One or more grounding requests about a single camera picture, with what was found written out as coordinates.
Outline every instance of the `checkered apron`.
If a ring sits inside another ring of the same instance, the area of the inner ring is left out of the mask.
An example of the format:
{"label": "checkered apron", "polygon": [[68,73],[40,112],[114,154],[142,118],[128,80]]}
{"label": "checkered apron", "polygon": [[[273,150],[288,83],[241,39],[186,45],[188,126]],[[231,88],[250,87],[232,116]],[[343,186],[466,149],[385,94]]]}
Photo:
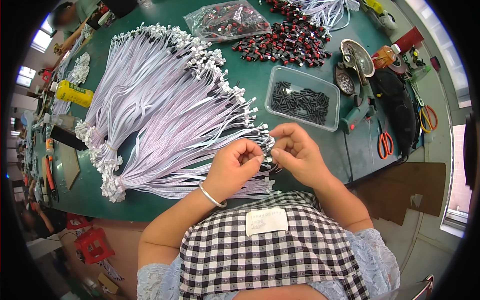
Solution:
{"label": "checkered apron", "polygon": [[[247,212],[266,208],[285,209],[288,231],[246,236]],[[181,299],[333,279],[348,299],[369,297],[346,234],[306,192],[213,212],[185,233],[180,258]]]}

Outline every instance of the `green table surface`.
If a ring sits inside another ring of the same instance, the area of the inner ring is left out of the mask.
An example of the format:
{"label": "green table surface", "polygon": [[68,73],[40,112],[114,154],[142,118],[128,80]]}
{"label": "green table surface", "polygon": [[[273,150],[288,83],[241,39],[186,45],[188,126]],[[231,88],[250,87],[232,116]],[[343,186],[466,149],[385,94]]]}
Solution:
{"label": "green table surface", "polygon": [[[127,32],[145,22],[145,25],[156,24],[180,26],[182,30],[189,32],[189,29],[183,19],[184,15],[197,10],[201,6],[215,3],[214,1],[198,0],[163,0],[153,1],[153,7],[142,9],[136,7],[131,13],[121,19],[117,19],[110,27],[100,28],[93,33],[91,39],[74,55],[71,60],[69,70],[73,68],[75,59],[88,52],[90,55],[90,73],[82,88],[96,90],[100,79],[102,78],[105,65],[107,63],[108,50],[110,46],[110,38],[114,35]],[[249,1],[271,24],[274,22],[282,22],[283,15],[271,13],[271,6],[263,3],[259,5],[257,0]],[[341,30],[332,33],[333,38],[326,44],[326,49],[333,52],[330,59],[325,60],[322,67],[308,68],[306,66],[299,67],[296,64],[288,64],[289,68],[301,70],[308,74],[322,78],[333,83],[333,67],[341,59],[339,52],[340,41],[345,38],[353,39],[364,46],[369,54],[373,54],[383,45],[389,45],[391,42],[383,33],[375,30],[371,21],[363,13],[363,11],[353,12],[350,14],[350,24]],[[214,44],[213,48],[220,48],[223,57],[227,60],[224,69],[228,69],[228,81],[236,83],[240,81],[239,86],[246,89],[244,97],[250,99],[257,97],[256,106],[259,111],[256,113],[257,122],[266,122],[270,129],[278,124],[289,122],[279,116],[268,113],[264,108],[265,96],[270,77],[271,69],[274,63],[267,62],[248,62],[240,59],[240,53],[231,50],[231,44],[227,42],[222,44]],[[351,110],[353,100],[351,97],[341,96],[340,99],[340,117],[344,117]],[[385,114],[382,107],[377,105],[378,113],[372,117],[371,125],[367,120],[362,120],[356,129],[347,135],[348,149],[353,169],[353,178],[358,179],[372,173],[384,166],[396,161],[399,158],[398,147],[392,130],[389,133],[394,140],[394,155],[388,159],[380,159],[377,152],[378,144],[378,122],[380,119],[382,124],[385,121]],[[83,119],[87,109],[77,104],[71,105],[71,112],[74,116]],[[336,132],[328,132],[309,125],[300,124],[308,134],[318,143],[320,151],[330,171],[344,183],[348,182],[350,170],[348,166],[347,153],[344,142],[344,134],[339,129]],[[130,156],[131,148],[134,145],[135,134],[132,134],[120,147],[118,153],[124,159],[124,162]],[[63,179],[63,167],[60,160],[60,153],[54,153],[53,176],[55,178],[57,188],[59,190],[59,202],[52,204],[53,208],[72,212],[85,216],[93,216],[116,220],[129,221],[151,221],[157,215],[171,207],[177,200],[162,199],[156,195],[127,190],[126,200],[121,203],[111,203],[107,198],[101,195],[100,186],[102,179],[100,173],[92,166],[90,162],[89,150],[77,151],[80,174],[75,180],[72,189],[66,189],[65,180]],[[39,157],[45,155],[45,141],[40,136],[37,137],[35,151]],[[310,188],[303,186],[297,182],[292,175],[283,170],[272,176],[276,180],[274,186],[277,190],[282,191],[311,191]],[[231,200],[230,204],[236,205],[242,203],[243,200]]]}

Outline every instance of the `scissors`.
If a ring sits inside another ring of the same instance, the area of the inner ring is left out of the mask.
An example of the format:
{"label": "scissors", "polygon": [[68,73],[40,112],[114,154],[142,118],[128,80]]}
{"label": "scissors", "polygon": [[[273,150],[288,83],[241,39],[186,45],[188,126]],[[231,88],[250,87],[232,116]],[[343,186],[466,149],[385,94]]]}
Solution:
{"label": "scissors", "polygon": [[380,120],[378,121],[378,126],[380,127],[380,138],[378,139],[378,154],[381,159],[387,159],[387,157],[393,154],[393,140],[392,137],[387,132],[388,119],[385,119],[385,132],[382,130],[382,124]]}
{"label": "scissors", "polygon": [[[415,94],[415,98],[417,99],[420,106],[420,109],[419,109],[420,127],[422,128],[423,132],[431,133],[432,130],[435,130],[438,125],[437,114],[435,113],[435,110],[433,110],[433,108],[423,103],[423,100],[419,95],[417,87],[414,84],[412,84],[412,89],[413,89],[413,93]],[[430,117],[430,112],[432,112],[433,116],[435,117],[435,126],[433,126],[432,124],[432,118]]]}

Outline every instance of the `red plastic stool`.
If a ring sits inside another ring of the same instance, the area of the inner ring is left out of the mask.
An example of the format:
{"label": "red plastic stool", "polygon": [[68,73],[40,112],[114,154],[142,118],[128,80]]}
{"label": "red plastic stool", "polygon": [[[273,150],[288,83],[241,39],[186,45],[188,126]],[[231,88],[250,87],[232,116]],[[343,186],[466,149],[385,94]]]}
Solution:
{"label": "red plastic stool", "polygon": [[[75,247],[82,251],[87,264],[95,264],[106,259],[107,257],[115,255],[115,251],[108,250],[108,246],[105,244],[104,237],[105,232],[102,228],[90,228],[75,240]],[[94,244],[95,241],[100,243],[99,247]]]}
{"label": "red plastic stool", "polygon": [[[74,225],[72,224],[72,221],[77,221],[79,224]],[[88,222],[84,216],[67,213],[67,229],[80,229],[91,225],[92,223]]]}

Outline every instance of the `white fabric label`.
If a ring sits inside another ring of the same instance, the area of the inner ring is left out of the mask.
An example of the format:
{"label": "white fabric label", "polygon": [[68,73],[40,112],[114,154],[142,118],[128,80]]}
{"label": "white fabric label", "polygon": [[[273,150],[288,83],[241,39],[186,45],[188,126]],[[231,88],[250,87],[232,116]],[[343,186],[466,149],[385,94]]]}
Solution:
{"label": "white fabric label", "polygon": [[283,208],[254,210],[247,213],[247,236],[278,230],[288,230],[287,213]]}

